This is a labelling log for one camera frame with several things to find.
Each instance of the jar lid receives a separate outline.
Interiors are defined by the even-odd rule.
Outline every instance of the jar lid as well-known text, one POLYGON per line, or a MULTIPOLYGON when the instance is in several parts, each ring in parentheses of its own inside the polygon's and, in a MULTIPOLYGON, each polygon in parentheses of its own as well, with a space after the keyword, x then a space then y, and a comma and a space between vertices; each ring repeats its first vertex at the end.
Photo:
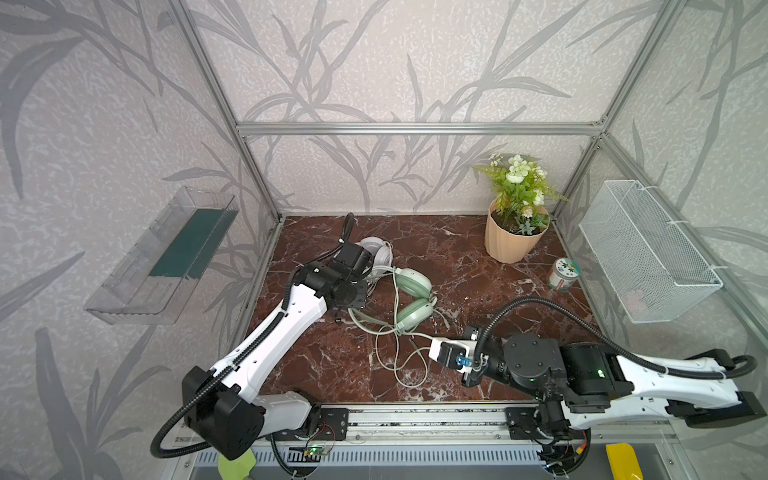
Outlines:
POLYGON ((554 268, 566 278, 576 278, 581 275, 581 268, 570 258, 558 258, 554 262, 554 268))

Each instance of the white cable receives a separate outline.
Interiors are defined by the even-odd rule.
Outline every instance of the white cable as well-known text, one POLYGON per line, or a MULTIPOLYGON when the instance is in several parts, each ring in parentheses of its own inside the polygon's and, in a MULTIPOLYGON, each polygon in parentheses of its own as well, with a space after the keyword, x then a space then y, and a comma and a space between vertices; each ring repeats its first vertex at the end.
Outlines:
POLYGON ((435 309, 435 311, 442 317, 442 322, 445 324, 445 329, 450 330, 451 326, 448 324, 448 319, 445 318, 445 315, 443 315, 440 310, 435 309))
POLYGON ((352 309, 351 309, 351 308, 350 308, 350 309, 347 309, 347 311, 349 312, 349 316, 352 318, 352 321, 355 323, 355 325, 357 325, 357 327, 358 327, 359 329, 361 329, 361 330, 362 330, 363 332, 365 332, 365 333, 370 333, 371 335, 377 335, 377 336, 378 336, 378 335, 389 335, 390 333, 394 333, 394 332, 397 330, 395 327, 393 327, 393 328, 392 328, 392 329, 390 329, 390 330, 387 330, 386 332, 382 332, 381 330, 379 330, 378 332, 376 332, 376 331, 374 331, 374 330, 368 329, 368 328, 366 328, 366 327, 362 326, 362 324, 361 324, 361 323, 360 323, 360 321, 357 319, 357 317, 355 316, 355 313, 352 311, 352 309))
MULTIPOLYGON (((392 274, 392 285, 395 287, 395 307, 394 307, 393 312, 392 312, 392 324, 393 324, 392 328, 389 329, 389 330, 386 330, 385 332, 383 332, 382 330, 384 330, 387 326, 389 326, 389 324, 387 324, 387 325, 382 326, 379 329, 378 332, 376 332, 374 330, 371 330, 371 329, 368 329, 368 328, 364 327, 360 323, 360 321, 355 316, 355 313, 353 312, 353 309, 351 309, 351 308, 348 309, 349 317, 352 318, 352 321, 355 323, 355 325, 358 328, 360 328, 363 332, 370 333, 371 335, 374 335, 374 337, 376 338, 374 340, 373 351, 376 353, 376 359, 379 361, 379 364, 382 366, 382 368, 384 368, 386 370, 389 370, 390 372, 394 372, 395 380, 397 381, 397 383, 399 383, 400 385, 406 387, 407 389, 419 388, 420 386, 424 385, 424 382, 426 382, 427 377, 429 376, 429 366, 427 365, 426 359, 422 355, 422 351, 423 350, 429 350, 429 347, 428 346, 423 346, 421 348, 418 348, 418 349, 414 350, 413 352, 411 352, 411 354, 408 356, 408 358, 406 358, 405 362, 401 366, 397 366, 397 357, 400 354, 400 336, 401 335, 421 336, 421 337, 429 339, 429 340, 432 340, 434 337, 432 337, 431 335, 427 335, 426 333, 421 333, 421 332, 413 332, 413 331, 411 331, 411 332, 403 332, 403 331, 398 330, 398 328, 397 328, 397 309, 400 306, 400 294, 399 294, 399 291, 397 289, 397 280, 396 280, 395 275, 394 275, 394 273, 396 271, 396 268, 391 267, 391 266, 386 266, 386 265, 379 265, 379 266, 374 266, 373 268, 371 268, 371 273, 373 273, 376 270, 385 270, 387 272, 387 274, 390 274, 390 273, 392 274), (384 362, 382 361, 381 356, 379 355, 379 337, 380 336, 384 336, 384 335, 390 335, 392 333, 395 334, 395 360, 393 362, 393 367, 390 368, 390 367, 384 365, 384 362), (419 382, 419 383, 417 383, 415 385, 409 385, 408 383, 405 383, 405 382, 403 382, 400 379, 400 377, 397 375, 397 372, 398 372, 398 370, 404 369, 405 366, 408 364, 408 362, 411 361, 411 358, 413 358, 414 355, 419 355, 419 358, 422 360, 422 363, 424 364, 424 378, 422 378, 421 382, 419 382)), ((375 277, 376 278, 381 278, 382 276, 386 276, 387 274, 381 275, 381 276, 380 275, 376 275, 375 277)))

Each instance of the headphone ear cup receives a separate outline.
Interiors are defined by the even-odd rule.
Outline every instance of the headphone ear cup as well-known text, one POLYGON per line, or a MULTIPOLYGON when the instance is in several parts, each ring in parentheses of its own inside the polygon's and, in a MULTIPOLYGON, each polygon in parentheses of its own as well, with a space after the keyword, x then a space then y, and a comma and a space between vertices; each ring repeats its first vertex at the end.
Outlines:
POLYGON ((373 257, 373 266, 392 266, 392 249, 389 245, 384 245, 376 252, 373 257))
POLYGON ((435 308, 426 298, 420 298, 414 303, 397 312, 397 327, 400 330, 410 330, 428 319, 435 308))
POLYGON ((429 298, 432 292, 432 282, 429 278, 410 268, 397 269, 395 280, 397 280, 397 288, 413 298, 429 298))
POLYGON ((362 248, 368 250, 371 255, 376 255, 381 247, 386 245, 386 242, 378 237, 365 237, 359 242, 356 242, 362 248))

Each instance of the green object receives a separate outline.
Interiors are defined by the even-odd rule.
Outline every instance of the green object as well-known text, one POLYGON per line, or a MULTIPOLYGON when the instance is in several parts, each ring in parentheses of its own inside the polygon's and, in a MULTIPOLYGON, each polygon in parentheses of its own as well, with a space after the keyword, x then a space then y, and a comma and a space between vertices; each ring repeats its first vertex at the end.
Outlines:
POLYGON ((149 276, 199 280, 237 215, 236 210, 195 210, 176 235, 149 276))
POLYGON ((219 475, 221 480, 243 480, 249 478, 250 470, 256 466, 256 457, 251 449, 234 460, 219 454, 219 475))

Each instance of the small jar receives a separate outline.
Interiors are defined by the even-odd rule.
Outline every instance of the small jar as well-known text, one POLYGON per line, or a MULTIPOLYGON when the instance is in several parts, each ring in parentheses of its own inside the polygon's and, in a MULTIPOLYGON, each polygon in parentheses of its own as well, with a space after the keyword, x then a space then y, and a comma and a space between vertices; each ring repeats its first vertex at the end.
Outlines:
POLYGON ((555 292, 567 292, 581 275, 581 268, 570 258, 558 258, 549 270, 549 287, 555 292))

